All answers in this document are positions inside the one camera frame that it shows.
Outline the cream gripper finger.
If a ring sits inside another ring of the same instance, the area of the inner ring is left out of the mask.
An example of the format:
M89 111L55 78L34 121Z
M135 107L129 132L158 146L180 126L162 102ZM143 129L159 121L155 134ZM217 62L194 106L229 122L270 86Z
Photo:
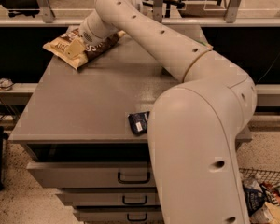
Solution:
M82 53L84 49L85 46L83 43L81 43L79 40L74 40L66 49L65 54L68 58L74 59L76 56Z

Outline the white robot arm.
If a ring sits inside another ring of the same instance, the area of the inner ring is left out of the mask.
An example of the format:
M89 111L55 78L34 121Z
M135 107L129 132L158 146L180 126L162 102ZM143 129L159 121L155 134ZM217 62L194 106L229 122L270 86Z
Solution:
M253 79L206 45L143 15L141 0L94 0L78 45L126 32L176 80L147 140L165 224L250 224L235 140L257 104Z

